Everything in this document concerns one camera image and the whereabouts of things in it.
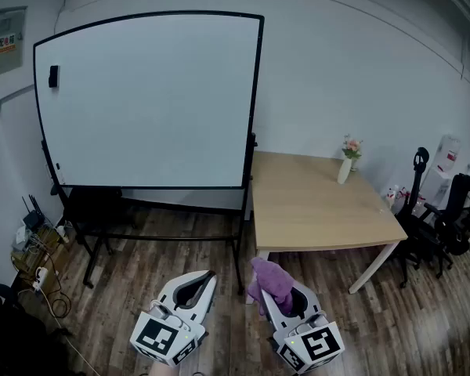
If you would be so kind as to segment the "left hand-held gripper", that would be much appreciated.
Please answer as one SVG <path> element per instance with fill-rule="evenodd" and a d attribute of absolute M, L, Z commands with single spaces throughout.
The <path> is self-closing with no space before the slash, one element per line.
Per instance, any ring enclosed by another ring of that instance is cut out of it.
<path fill-rule="evenodd" d="M 185 273 L 168 281 L 159 300 L 139 315 L 130 343 L 145 357 L 169 367 L 179 366 L 199 348 L 208 332 L 202 325 L 217 285 L 212 270 Z"/>

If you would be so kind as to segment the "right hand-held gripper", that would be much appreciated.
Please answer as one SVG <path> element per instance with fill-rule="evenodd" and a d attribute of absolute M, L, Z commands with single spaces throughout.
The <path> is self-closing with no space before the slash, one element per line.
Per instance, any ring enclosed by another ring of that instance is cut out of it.
<path fill-rule="evenodd" d="M 273 296 L 261 290 L 262 304 L 276 331 L 276 354 L 294 371 L 303 375 L 314 371 L 345 351 L 336 322 L 329 322 L 320 311 L 316 294 L 305 286 L 292 288 L 292 316 L 285 316 Z"/>

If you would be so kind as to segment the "purple cleaning cloth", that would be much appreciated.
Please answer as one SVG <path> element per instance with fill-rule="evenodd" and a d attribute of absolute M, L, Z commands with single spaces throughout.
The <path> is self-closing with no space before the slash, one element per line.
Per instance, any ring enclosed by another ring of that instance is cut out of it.
<path fill-rule="evenodd" d="M 262 291 L 270 294 L 279 310 L 287 315 L 291 312 L 293 298 L 291 291 L 294 278 L 275 262 L 255 257 L 251 260 L 252 269 L 255 272 L 255 280 L 249 284 L 248 296 L 259 304 L 259 314 L 265 315 Z"/>

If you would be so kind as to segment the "whiteboard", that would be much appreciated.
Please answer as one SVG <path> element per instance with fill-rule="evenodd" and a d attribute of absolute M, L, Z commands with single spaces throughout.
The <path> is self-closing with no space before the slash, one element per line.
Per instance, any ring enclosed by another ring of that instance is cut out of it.
<path fill-rule="evenodd" d="M 242 188 L 264 23 L 227 11 L 138 13 L 37 42 L 38 118 L 60 185 Z"/>

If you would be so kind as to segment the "person's left forearm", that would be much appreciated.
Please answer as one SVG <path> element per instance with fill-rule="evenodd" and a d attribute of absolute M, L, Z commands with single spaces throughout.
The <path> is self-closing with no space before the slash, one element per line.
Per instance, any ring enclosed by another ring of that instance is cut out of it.
<path fill-rule="evenodd" d="M 179 376 L 179 367 L 170 367 L 159 362 L 154 362 L 147 376 Z"/>

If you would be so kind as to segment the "light wooden table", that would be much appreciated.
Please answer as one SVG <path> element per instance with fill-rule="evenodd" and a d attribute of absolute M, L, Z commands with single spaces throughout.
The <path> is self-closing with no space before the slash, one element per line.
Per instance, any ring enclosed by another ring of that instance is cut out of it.
<path fill-rule="evenodd" d="M 360 173 L 337 181 L 338 159 L 257 151 L 251 169 L 256 255 L 382 250 L 349 288 L 355 294 L 407 234 Z"/>

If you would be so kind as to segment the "white ribbed vase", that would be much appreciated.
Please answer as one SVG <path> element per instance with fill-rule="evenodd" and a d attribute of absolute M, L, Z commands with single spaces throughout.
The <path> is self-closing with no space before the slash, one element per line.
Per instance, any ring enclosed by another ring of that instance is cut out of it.
<path fill-rule="evenodd" d="M 351 171 L 352 161 L 353 160 L 348 157 L 343 160 L 342 165 L 338 172 L 338 178 L 337 178 L 338 184 L 342 185 L 347 180 L 349 173 Z"/>

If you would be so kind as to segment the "black office chair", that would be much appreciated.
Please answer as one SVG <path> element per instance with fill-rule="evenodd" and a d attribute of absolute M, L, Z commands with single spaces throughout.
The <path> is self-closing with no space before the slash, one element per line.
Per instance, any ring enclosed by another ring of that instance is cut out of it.
<path fill-rule="evenodd" d="M 448 262 L 448 269 L 451 269 L 453 262 L 447 255 L 463 255 L 470 248 L 470 243 L 465 239 L 462 226 L 457 224 L 465 206 L 465 201 L 470 192 L 470 175 L 462 173 L 453 177 L 450 186 L 448 202 L 444 210 L 439 210 L 430 203 L 425 203 L 425 212 L 420 217 L 425 220 L 429 215 L 433 215 L 433 227 L 430 235 L 433 244 L 436 246 L 434 252 L 439 261 L 439 271 L 436 278 L 443 275 L 443 262 Z"/>
<path fill-rule="evenodd" d="M 0 376 L 70 376 L 60 331 L 0 298 Z"/>
<path fill-rule="evenodd" d="M 419 269 L 421 260 L 429 255 L 428 260 L 436 255 L 439 260 L 439 272 L 437 278 L 443 275 L 443 261 L 448 261 L 448 269 L 452 269 L 453 262 L 443 249 L 443 244 L 438 240 L 437 232 L 424 221 L 424 216 L 417 217 L 413 214 L 418 201 L 421 178 L 428 163 L 429 153 L 424 147 L 418 147 L 414 155 L 414 181 L 411 191 L 404 198 L 403 207 L 396 214 L 396 219 L 407 235 L 405 240 L 398 243 L 389 259 L 398 259 L 403 274 L 403 280 L 399 287 L 407 286 L 408 273 L 407 262 L 414 263 L 414 268 Z"/>

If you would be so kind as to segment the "white power strip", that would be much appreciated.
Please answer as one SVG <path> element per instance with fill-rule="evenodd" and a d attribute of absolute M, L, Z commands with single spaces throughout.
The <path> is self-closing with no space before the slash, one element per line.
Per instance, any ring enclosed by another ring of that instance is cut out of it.
<path fill-rule="evenodd" d="M 40 291 L 42 289 L 42 285 L 45 282 L 45 279 L 48 275 L 48 270 L 43 267 L 39 266 L 35 273 L 34 273 L 34 283 L 32 284 L 35 291 Z"/>

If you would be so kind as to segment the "clear bag with red items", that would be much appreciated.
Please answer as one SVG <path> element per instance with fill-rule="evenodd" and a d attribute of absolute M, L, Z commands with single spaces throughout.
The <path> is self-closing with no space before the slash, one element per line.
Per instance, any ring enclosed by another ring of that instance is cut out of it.
<path fill-rule="evenodd" d="M 400 188 L 395 185 L 393 188 L 389 188 L 386 195 L 383 198 L 385 204 L 389 207 L 390 211 L 396 215 L 398 214 L 410 200 L 410 191 L 406 187 Z M 412 208 L 412 215 L 420 217 L 425 211 L 424 204 L 426 199 L 422 195 L 418 194 L 415 206 Z"/>

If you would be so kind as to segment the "pink flower bouquet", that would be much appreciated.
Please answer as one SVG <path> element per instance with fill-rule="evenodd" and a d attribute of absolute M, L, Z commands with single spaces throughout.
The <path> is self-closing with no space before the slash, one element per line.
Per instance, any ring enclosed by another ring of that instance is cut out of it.
<path fill-rule="evenodd" d="M 348 159 L 359 159 L 362 156 L 361 144 L 362 140 L 353 139 L 350 134 L 347 134 L 344 136 L 342 152 Z"/>

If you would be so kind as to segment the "black router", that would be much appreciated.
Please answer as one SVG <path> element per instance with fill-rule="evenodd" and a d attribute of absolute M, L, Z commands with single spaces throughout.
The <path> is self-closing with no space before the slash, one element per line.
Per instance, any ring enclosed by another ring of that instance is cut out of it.
<path fill-rule="evenodd" d="M 29 230 L 36 231 L 44 225 L 45 215 L 40 209 L 35 197 L 33 195 L 29 195 L 28 197 L 30 199 L 32 209 L 29 209 L 23 198 L 24 205 L 27 209 L 27 215 L 23 218 L 23 223 Z"/>

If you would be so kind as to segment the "white water dispenser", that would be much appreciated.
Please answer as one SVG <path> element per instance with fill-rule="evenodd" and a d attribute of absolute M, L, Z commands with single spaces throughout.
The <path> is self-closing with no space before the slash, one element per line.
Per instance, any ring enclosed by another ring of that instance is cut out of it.
<path fill-rule="evenodd" d="M 450 172 L 456 163 L 461 149 L 461 141 L 456 136 L 444 135 L 437 147 L 433 162 L 421 184 L 420 195 L 425 203 L 439 207 L 450 188 Z"/>

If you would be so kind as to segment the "grey electrical wall panel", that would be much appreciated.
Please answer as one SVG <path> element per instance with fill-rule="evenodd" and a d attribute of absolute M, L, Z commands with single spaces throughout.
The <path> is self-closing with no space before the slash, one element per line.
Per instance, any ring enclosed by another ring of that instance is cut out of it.
<path fill-rule="evenodd" d="M 0 75 L 23 63 L 26 6 L 0 9 Z"/>

